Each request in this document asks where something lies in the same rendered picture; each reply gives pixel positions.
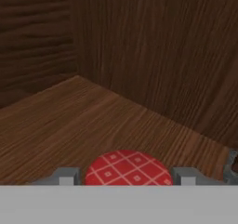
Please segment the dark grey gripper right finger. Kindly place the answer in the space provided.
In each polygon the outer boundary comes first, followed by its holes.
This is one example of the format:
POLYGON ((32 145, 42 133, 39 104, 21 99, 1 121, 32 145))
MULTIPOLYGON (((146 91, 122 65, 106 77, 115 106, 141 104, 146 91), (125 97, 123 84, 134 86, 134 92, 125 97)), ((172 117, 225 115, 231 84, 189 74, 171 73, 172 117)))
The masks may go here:
POLYGON ((171 177, 174 185, 196 186, 196 185, 224 185, 224 182, 203 175, 194 167, 173 167, 171 177))

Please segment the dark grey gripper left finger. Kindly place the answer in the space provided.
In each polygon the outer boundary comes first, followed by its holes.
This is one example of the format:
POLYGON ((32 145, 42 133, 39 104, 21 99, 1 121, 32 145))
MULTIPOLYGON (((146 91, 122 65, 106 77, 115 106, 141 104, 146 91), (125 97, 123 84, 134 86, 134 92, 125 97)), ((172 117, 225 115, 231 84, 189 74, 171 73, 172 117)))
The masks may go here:
POLYGON ((77 186, 81 184, 79 167, 57 168, 49 177, 33 182, 33 185, 77 186))

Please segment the grey jagged object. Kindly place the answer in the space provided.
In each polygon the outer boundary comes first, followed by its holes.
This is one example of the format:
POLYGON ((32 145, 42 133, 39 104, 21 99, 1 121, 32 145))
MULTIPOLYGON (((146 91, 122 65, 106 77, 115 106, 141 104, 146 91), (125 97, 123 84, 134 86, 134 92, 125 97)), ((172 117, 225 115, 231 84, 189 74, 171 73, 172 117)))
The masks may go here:
POLYGON ((238 185, 238 151, 230 150, 223 169, 223 180, 229 185, 238 185))

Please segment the jam jar with red checked lid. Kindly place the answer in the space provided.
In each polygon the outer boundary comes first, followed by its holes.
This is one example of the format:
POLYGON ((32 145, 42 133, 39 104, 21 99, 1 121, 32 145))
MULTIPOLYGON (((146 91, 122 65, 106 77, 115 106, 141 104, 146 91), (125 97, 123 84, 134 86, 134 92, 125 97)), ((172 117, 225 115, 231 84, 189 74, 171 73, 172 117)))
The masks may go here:
POLYGON ((99 156, 87 169, 86 185, 168 185, 173 184, 167 168, 149 154, 118 150, 99 156))

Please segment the dark wooden cabinet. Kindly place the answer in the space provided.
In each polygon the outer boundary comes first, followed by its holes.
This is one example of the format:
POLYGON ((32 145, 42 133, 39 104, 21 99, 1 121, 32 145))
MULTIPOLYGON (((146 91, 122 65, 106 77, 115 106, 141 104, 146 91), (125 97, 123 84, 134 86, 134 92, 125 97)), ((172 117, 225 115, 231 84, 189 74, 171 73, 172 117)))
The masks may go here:
POLYGON ((238 0, 0 0, 0 184, 117 149, 221 178, 238 0))

